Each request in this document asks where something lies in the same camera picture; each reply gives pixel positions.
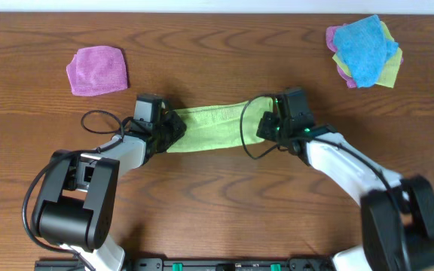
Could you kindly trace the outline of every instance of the blue towel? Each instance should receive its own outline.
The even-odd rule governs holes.
[[[333,42],[337,56],[350,68],[358,87],[376,84],[384,63],[399,46],[385,38],[377,15],[339,28]]]

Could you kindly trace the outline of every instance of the wood grain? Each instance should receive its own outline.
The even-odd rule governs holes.
[[[404,51],[396,87],[348,90],[324,33],[363,17],[0,14],[0,269],[61,257],[25,235],[23,194],[56,149],[108,140],[80,128],[84,112],[131,115],[137,93],[184,108],[303,86],[320,123],[383,166],[421,173],[434,186],[434,17],[382,16]],[[66,65],[78,48],[102,44],[124,49],[131,88],[73,96]],[[157,155],[125,175],[117,194],[111,234],[133,256],[286,258],[361,242],[353,201],[283,153],[259,161],[241,148]]]

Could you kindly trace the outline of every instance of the green connector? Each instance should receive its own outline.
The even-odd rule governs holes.
[[[181,263],[174,263],[173,265],[172,265],[172,271],[182,271],[183,270],[183,264],[181,264]]]
[[[270,265],[270,271],[280,271],[280,264],[275,263]]]

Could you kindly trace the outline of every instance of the light green towel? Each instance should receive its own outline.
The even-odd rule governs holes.
[[[381,26],[383,27],[384,35],[386,39],[391,41],[395,41],[395,39],[391,36],[390,30],[388,29],[386,23],[381,22]],[[385,86],[385,87],[394,87],[396,82],[396,76],[398,75],[399,66],[401,65],[401,58],[403,56],[403,51],[398,47],[394,56],[392,56],[388,61],[384,64],[383,71],[380,74],[379,79],[376,84]],[[352,77],[350,69],[347,67],[344,62],[342,62],[339,57],[335,54],[332,59],[339,65],[339,67],[343,70],[343,72]]]
[[[187,124],[187,130],[167,152],[206,151],[241,146],[240,114],[246,103],[177,109],[176,113]],[[251,102],[246,109],[243,119],[246,145],[264,141],[255,134],[264,112],[272,111],[272,107],[272,98],[261,97]]]

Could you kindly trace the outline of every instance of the white background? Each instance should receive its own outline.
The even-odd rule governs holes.
[[[0,0],[0,11],[434,14],[434,0]]]

